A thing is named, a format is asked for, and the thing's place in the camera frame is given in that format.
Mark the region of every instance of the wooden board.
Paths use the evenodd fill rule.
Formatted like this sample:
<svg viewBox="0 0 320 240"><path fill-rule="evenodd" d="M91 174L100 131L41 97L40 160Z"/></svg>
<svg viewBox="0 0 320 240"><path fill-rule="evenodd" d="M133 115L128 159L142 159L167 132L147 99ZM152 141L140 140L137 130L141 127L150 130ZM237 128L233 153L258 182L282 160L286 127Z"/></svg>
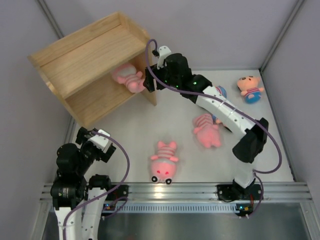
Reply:
<svg viewBox="0 0 320 240"><path fill-rule="evenodd" d="M110 74L91 83L66 99L68 105L81 119L84 127L89 127L112 110L129 100L131 93L123 84L115 82Z"/></svg>
<svg viewBox="0 0 320 240"><path fill-rule="evenodd" d="M55 41L48 47L31 55L39 67L61 57L62 55L80 47L90 40L121 24L118 12L106 16L85 26L78 31Z"/></svg>
<svg viewBox="0 0 320 240"><path fill-rule="evenodd" d="M42 67L67 98L145 50L145 44L119 25Z"/></svg>
<svg viewBox="0 0 320 240"><path fill-rule="evenodd" d="M279 143L283 156L281 168L272 174L259 174L265 182L292 182L293 176L281 143L277 125L266 93L255 104L247 104L240 95L236 81L249 75L259 75L258 70L222 70L200 71L215 85L223 86L228 99L250 116L269 121L269 131ZM130 157L130 171L126 182L151 182L150 156L156 152L157 141L176 141L176 155L180 158L173 182L230 182L237 171L236 158L232 147L239 141L231 132L220 126L222 146L206 149L201 146L193 134L193 118L206 111L176 92L164 89L157 92L156 107L137 94L130 101L102 118L92 127L104 129L116 139ZM268 171L278 162L275 146L270 141L257 157L256 169ZM108 163L95 162L86 174L109 175L111 180L119 182L126 171L126 160L118 148Z"/></svg>

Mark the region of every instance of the wooden box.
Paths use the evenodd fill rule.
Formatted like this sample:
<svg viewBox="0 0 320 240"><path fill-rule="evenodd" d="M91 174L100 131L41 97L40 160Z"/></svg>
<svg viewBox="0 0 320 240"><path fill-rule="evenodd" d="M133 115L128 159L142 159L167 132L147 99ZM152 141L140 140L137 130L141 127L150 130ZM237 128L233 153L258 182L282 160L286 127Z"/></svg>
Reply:
<svg viewBox="0 0 320 240"><path fill-rule="evenodd" d="M145 74L148 33L121 12L104 17L28 56L74 119L92 125L130 99L110 71L131 62ZM156 105L156 93L142 94Z"/></svg>

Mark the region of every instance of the enclosure wall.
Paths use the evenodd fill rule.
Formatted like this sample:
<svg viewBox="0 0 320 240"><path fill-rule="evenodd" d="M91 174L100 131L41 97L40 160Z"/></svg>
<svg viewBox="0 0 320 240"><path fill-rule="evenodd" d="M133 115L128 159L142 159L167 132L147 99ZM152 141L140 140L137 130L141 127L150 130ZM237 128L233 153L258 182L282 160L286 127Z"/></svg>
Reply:
<svg viewBox="0 0 320 240"><path fill-rule="evenodd" d="M307 0L264 72L296 178L320 211L320 1Z"/></svg>
<svg viewBox="0 0 320 240"><path fill-rule="evenodd" d="M0 4L0 233L26 240L44 183L53 180L69 114L27 56L56 41L33 0Z"/></svg>

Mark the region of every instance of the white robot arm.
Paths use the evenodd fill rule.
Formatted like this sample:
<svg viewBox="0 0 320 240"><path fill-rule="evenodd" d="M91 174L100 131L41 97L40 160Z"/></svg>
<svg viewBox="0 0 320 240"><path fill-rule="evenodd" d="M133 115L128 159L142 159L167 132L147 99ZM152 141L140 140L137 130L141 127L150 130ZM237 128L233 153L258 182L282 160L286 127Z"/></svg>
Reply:
<svg viewBox="0 0 320 240"><path fill-rule="evenodd" d="M100 129L98 133L110 136ZM111 188L111 181L106 175L92 176L87 184L84 174L94 160L107 162L116 148L109 140L94 135L85 128L81 128L77 134L76 142L80 149L67 143L57 151L57 177L51 188L54 212L58 220L59 239L63 240L63 230L67 240L97 240L98 227L107 195L88 204L84 210L79 208L68 218L67 215L78 205L104 194Z"/></svg>
<svg viewBox="0 0 320 240"><path fill-rule="evenodd" d="M240 139L240 142L232 149L239 160L233 182L235 188L240 189L239 192L247 191L255 181L253 162L263 150L267 139L266 133L255 123L239 114L236 107L224 98L208 79L202 75L192 74L187 59L180 53L172 53L168 46L161 46L152 53L158 57L158 62L150 66L150 69L145 69L143 85L149 92L168 87L180 93L194 104L215 115ZM268 129L269 124L264 118L258 122Z"/></svg>

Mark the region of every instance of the pink plush toy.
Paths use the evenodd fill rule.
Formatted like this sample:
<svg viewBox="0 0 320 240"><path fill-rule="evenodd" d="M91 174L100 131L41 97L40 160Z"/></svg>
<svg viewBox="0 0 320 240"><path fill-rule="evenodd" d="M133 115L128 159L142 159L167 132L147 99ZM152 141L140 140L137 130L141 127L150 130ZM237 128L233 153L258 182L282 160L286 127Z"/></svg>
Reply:
<svg viewBox="0 0 320 240"><path fill-rule="evenodd" d="M177 144L172 141L166 145L163 141L159 141L157 146L157 155L151 156L151 180L154 183L165 181L166 184L171 184L177 169L176 162L179 161L175 156Z"/></svg>
<svg viewBox="0 0 320 240"><path fill-rule="evenodd" d="M260 80L258 76L245 76L238 80L237 86L248 104L256 103L261 99L261 92L265 89L263 87L258 88Z"/></svg>
<svg viewBox="0 0 320 240"><path fill-rule="evenodd" d="M196 138L205 148L221 146L219 127L214 124L209 113L196 117L193 120L193 124L196 126L193 133L196 134Z"/></svg>
<svg viewBox="0 0 320 240"><path fill-rule="evenodd" d="M125 63L111 72L112 78L119 84L124 84L131 93L140 93L145 89L143 73L137 72L135 66Z"/></svg>

